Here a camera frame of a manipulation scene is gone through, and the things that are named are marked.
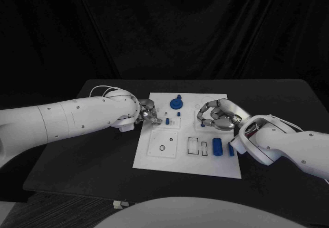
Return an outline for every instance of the dark table surface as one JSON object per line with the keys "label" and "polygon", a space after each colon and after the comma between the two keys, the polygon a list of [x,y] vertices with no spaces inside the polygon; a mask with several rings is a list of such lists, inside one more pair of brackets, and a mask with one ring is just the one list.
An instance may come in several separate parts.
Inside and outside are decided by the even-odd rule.
{"label": "dark table surface", "polygon": [[[88,80],[78,98],[97,85],[120,87],[137,98],[150,92],[226,94],[252,115],[271,114],[303,130],[329,133],[329,113],[307,83],[284,80]],[[97,88],[92,96],[101,96]],[[141,124],[133,131],[107,128],[47,144],[24,189],[130,202],[189,196],[231,201],[301,224],[329,225],[329,185],[281,157],[261,165],[238,155],[242,179],[133,169]]]}

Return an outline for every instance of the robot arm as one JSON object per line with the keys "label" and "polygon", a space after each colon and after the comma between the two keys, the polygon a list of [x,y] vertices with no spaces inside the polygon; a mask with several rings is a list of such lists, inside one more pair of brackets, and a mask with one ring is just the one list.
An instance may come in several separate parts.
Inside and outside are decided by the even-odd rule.
{"label": "robot arm", "polygon": [[58,140],[88,134],[107,127],[121,132],[134,129],[143,116],[153,123],[154,103],[141,103],[125,90],[53,104],[0,110],[0,167],[27,149]]}
{"label": "robot arm", "polygon": [[[209,107],[213,107],[213,120],[202,118],[202,113]],[[203,125],[224,131],[231,130],[235,125],[239,127],[231,146],[241,154],[248,152],[261,164],[270,165],[284,156],[306,173],[329,179],[329,134],[304,132],[296,125],[271,115],[251,117],[226,99],[206,103],[198,119]]]}

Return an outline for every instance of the blue object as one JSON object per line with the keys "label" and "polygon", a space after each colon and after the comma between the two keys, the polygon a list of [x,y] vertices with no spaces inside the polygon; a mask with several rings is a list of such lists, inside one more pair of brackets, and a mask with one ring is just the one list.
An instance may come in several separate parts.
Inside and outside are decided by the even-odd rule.
{"label": "blue object", "polygon": [[179,109],[183,106],[182,96],[177,95],[177,98],[170,101],[172,109]]}
{"label": "blue object", "polygon": [[222,144],[221,144],[221,138],[212,139],[212,151],[215,156],[222,155]]}
{"label": "blue object", "polygon": [[234,147],[231,146],[231,143],[228,143],[228,150],[229,150],[229,156],[234,156]]}

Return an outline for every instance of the white board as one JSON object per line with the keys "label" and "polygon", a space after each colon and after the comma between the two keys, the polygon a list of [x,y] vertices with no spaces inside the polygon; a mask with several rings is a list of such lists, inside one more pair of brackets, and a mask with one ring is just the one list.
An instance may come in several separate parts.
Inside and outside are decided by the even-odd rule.
{"label": "white board", "polygon": [[[229,156],[228,142],[234,138],[234,131],[219,131],[213,127],[200,127],[196,121],[196,113],[203,104],[212,100],[226,98],[221,94],[180,94],[183,107],[177,110],[170,108],[170,100],[177,97],[174,93],[150,93],[150,100],[154,101],[157,109],[157,117],[163,120],[161,125],[151,125],[150,122],[143,123],[141,133],[138,138],[138,146],[133,168],[182,172],[208,176],[241,178],[238,156],[234,151],[234,156]],[[205,118],[209,117],[211,110],[203,113]],[[151,132],[156,131],[156,141],[150,141]],[[176,151],[172,149],[170,138],[167,131],[177,133]],[[198,138],[199,154],[187,154],[187,140]],[[222,156],[215,156],[212,153],[212,139],[222,140]],[[202,142],[206,142],[206,156],[202,156]],[[156,148],[163,145],[166,149],[154,156]]]}

